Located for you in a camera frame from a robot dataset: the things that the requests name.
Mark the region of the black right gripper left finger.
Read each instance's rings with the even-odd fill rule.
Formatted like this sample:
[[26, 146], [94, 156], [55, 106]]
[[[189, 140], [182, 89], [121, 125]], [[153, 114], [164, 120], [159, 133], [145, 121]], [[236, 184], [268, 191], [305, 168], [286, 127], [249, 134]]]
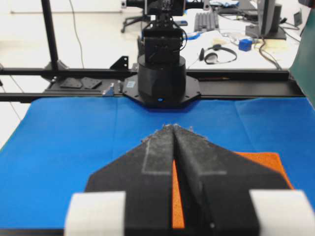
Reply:
[[71, 197], [66, 236], [171, 234], [173, 127], [164, 126], [139, 146], [93, 173]]

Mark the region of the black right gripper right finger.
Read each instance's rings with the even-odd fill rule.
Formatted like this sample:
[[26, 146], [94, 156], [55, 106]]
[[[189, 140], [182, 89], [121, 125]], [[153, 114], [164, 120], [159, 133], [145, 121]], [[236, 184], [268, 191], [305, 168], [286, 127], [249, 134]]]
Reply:
[[205, 224], [216, 236], [312, 236], [305, 193], [273, 168], [173, 128], [179, 165]]

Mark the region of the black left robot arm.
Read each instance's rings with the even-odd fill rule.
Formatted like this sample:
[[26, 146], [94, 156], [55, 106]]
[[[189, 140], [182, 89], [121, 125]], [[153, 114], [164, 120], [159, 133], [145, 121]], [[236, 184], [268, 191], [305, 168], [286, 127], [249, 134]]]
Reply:
[[124, 0], [122, 7], [142, 8], [154, 16], [142, 29], [144, 54], [137, 74], [124, 81], [123, 95], [152, 108], [177, 108], [201, 95], [199, 81], [186, 72], [180, 51], [186, 32], [173, 20], [191, 6], [185, 0]]

